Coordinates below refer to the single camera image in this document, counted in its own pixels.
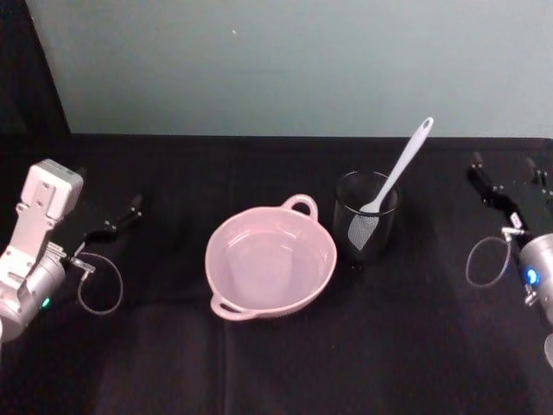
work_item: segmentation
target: white spatula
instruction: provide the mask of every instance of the white spatula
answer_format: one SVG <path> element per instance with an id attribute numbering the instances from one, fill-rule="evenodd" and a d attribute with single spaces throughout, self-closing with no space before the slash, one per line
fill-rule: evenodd
<path id="1" fill-rule="evenodd" d="M 405 146 L 404 152 L 397 160 L 396 165 L 391 171 L 388 179 L 378 192 L 377 197 L 370 203 L 364 205 L 360 211 L 366 214 L 376 214 L 380 212 L 380 205 L 382 201 L 388 195 L 388 192 L 396 184 L 397 179 L 404 172 L 407 165 L 413 159 L 415 154 L 419 151 L 424 144 L 426 137 L 429 136 L 432 125 L 434 124 L 433 118 L 426 118 L 424 122 L 416 129 L 415 134 L 410 138 L 409 142 Z M 360 251 L 365 246 L 366 242 L 371 238 L 372 233 L 377 228 L 378 216 L 360 216 L 356 215 L 347 231 L 347 237 L 352 244 Z"/>

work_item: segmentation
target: coiled wire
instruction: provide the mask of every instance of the coiled wire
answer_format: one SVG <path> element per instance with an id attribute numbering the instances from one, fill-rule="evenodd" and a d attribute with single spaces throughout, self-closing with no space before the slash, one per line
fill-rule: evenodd
<path id="1" fill-rule="evenodd" d="M 119 272 L 119 269 L 113 264 L 108 258 L 106 258 L 104 255 L 99 255 L 97 253 L 92 252 L 80 252 L 79 255 L 88 255 L 89 257 L 97 258 L 97 259 L 103 259 L 105 262 L 107 262 L 111 268 L 115 271 L 118 277 L 119 282 L 119 298 L 116 301 L 115 305 L 113 307 L 109 308 L 108 310 L 95 310 L 91 307 L 89 307 L 82 297 L 82 290 L 83 285 L 86 281 L 86 277 L 83 277 L 80 279 L 79 288 L 77 289 L 77 298 L 79 300 L 80 305 L 83 309 L 88 311 L 91 314 L 94 314 L 95 316 L 107 316 L 108 314 L 111 314 L 113 311 L 117 310 L 119 305 L 121 305 L 121 301 L 123 301 L 123 277 L 121 277 L 121 272 Z"/>
<path id="2" fill-rule="evenodd" d="M 492 281 L 489 281 L 489 282 L 484 283 L 484 284 L 476 283 L 470 278 L 469 268 L 470 268 L 471 261 L 473 260 L 473 256 L 474 256 L 474 253 L 476 252 L 476 250 L 479 249 L 486 242 L 489 242 L 489 241 L 492 241 L 492 240 L 494 240 L 496 242 L 500 242 L 501 244 L 507 245 L 507 254 L 505 256 L 505 262 L 503 264 L 503 267 L 501 268 L 501 272 L 499 273 L 499 275 L 496 278 L 494 278 Z M 497 284 L 499 282 L 499 280 L 505 275 L 505 272 L 507 271 L 507 267 L 509 266 L 510 259 L 511 259 L 511 243 L 510 242 L 507 242 L 505 239 L 497 237 L 497 236 L 488 236 L 487 238 L 481 239 L 473 246 L 473 249 L 471 249 L 470 253 L 468 254 L 467 266 L 465 267 L 465 279 L 467 280 L 467 283 L 469 285 L 471 285 L 472 287 L 474 287 L 474 288 L 478 288 L 478 289 L 491 288 L 495 284 Z"/>

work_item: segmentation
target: black fabric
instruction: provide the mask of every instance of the black fabric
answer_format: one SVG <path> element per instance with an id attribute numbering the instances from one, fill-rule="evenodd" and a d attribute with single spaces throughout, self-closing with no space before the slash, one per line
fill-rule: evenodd
<path id="1" fill-rule="evenodd" d="M 68 135 L 44 52 L 23 0 L 0 0 L 0 133 Z"/>
<path id="2" fill-rule="evenodd" d="M 89 316 L 76 276 L 3 346 L 0 413 L 553 413 L 551 327 L 524 306 L 513 269 L 492 290 L 464 279 L 470 248 L 502 215 L 465 180 L 473 150 L 498 181 L 543 139 L 431 139 L 401 179 L 403 204 L 382 260 L 340 262 L 305 310 L 224 322 L 209 307 L 203 255 L 226 218 L 289 196 L 315 198 L 330 228 L 334 184 L 357 168 L 391 169 L 404 139 L 76 136 L 30 149 L 4 139 L 0 242 L 31 163 L 87 167 L 85 197 L 107 209 L 148 195 L 143 223 L 107 249 L 124 304 Z"/>

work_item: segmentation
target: light blue wall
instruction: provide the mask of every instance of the light blue wall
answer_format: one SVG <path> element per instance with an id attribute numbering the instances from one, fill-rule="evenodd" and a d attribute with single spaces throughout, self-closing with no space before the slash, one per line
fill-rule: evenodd
<path id="1" fill-rule="evenodd" d="M 74 132 L 553 137 L 549 0 L 28 0 Z"/>

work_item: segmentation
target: spatula handle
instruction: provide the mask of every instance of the spatula handle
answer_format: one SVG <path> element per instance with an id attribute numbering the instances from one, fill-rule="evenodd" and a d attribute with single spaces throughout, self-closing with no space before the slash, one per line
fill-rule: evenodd
<path id="1" fill-rule="evenodd" d="M 384 186 L 382 186 L 382 188 L 378 192 L 378 196 L 372 202 L 376 206 L 378 206 L 378 209 L 380 209 L 380 205 L 382 204 L 382 201 L 384 200 L 386 195 L 388 195 L 390 189 L 394 186 L 394 184 L 396 184 L 399 176 L 401 176 L 415 154 L 424 144 L 426 137 L 429 136 L 430 130 L 432 130 L 432 125 L 434 125 L 434 119 L 426 118 L 424 122 L 416 129 L 415 134 L 413 134 L 413 136 L 410 138 L 409 142 L 404 148 L 404 152 L 401 153 L 401 156 L 398 158 L 396 165 L 394 166 L 393 170 L 388 176 L 388 179 L 384 183 Z"/>

